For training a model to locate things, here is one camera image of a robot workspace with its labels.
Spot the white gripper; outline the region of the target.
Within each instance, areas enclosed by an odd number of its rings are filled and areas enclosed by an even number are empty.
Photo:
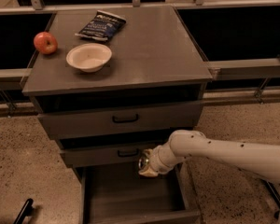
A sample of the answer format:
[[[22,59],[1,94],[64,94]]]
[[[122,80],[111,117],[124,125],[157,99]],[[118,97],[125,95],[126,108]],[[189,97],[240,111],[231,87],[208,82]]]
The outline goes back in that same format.
[[[144,149],[143,154],[149,157],[149,165],[152,169],[140,170],[139,174],[144,177],[166,175],[177,165],[177,156],[167,145]]]

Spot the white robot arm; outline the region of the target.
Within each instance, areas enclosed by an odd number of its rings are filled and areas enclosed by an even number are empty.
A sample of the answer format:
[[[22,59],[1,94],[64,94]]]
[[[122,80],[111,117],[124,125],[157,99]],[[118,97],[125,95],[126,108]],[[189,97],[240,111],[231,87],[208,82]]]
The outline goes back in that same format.
[[[280,185],[279,145],[215,140],[199,131],[187,130],[174,131],[165,144],[145,149],[138,163],[139,174],[166,175],[191,157],[208,158]]]

